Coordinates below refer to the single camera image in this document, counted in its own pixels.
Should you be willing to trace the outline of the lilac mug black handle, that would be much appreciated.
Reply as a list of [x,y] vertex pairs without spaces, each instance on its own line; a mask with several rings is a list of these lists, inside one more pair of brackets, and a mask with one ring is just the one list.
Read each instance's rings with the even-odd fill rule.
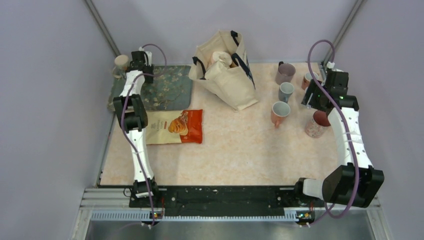
[[278,63],[278,68],[275,76],[275,82],[278,85],[281,85],[282,83],[291,82],[294,75],[296,73],[296,68],[289,63],[285,63],[283,61],[280,61]]

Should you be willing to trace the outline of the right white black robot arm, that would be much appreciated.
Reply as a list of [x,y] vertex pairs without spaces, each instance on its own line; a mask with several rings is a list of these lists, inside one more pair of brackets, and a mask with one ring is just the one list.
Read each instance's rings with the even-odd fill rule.
[[313,198],[347,205],[358,181],[352,206],[367,208],[385,180],[366,153],[358,100],[348,94],[348,82],[347,72],[329,69],[322,88],[312,80],[301,102],[326,114],[335,137],[338,167],[323,180],[300,178],[293,192],[299,206],[307,206]]

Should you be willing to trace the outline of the beige canvas tote bag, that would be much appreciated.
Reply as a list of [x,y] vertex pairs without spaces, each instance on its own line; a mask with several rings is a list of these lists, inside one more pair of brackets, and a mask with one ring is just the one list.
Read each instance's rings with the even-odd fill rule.
[[[210,58],[216,51],[229,53],[232,65],[227,66],[223,62],[211,64]],[[241,33],[218,31],[196,47],[192,61],[188,77],[234,110],[241,111],[259,102]]]

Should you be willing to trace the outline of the salmon pink mug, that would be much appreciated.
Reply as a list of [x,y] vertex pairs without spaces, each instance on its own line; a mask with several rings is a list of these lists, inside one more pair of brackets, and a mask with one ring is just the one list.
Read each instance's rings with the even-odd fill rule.
[[316,72],[313,72],[312,74],[310,72],[307,72],[307,73],[304,74],[303,80],[302,80],[302,83],[301,83],[301,88],[303,90],[306,90],[309,87],[310,83],[314,81],[313,76],[316,79],[318,79],[318,77],[319,77],[319,75]]

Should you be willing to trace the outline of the pink cup off tray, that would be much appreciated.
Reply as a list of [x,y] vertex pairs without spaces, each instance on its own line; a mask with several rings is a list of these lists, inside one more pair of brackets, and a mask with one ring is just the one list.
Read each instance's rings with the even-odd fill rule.
[[317,110],[306,124],[304,131],[309,137],[318,139],[330,126],[331,123],[329,122],[327,113],[325,111]]

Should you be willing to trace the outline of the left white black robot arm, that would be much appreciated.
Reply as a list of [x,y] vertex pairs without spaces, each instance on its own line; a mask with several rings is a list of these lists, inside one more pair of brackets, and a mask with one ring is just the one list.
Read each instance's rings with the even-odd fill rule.
[[142,101],[141,90],[145,83],[153,82],[152,53],[140,47],[131,53],[125,70],[125,83],[121,93],[112,100],[122,133],[130,144],[134,166],[132,194],[149,207],[160,202],[160,193],[154,189],[154,173],[147,153],[148,115]]

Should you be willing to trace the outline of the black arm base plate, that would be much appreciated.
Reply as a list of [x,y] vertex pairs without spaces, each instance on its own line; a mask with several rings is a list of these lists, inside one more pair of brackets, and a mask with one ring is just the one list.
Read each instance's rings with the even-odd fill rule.
[[162,185],[152,204],[165,217],[273,217],[283,216],[289,208],[312,210],[324,205],[288,185]]

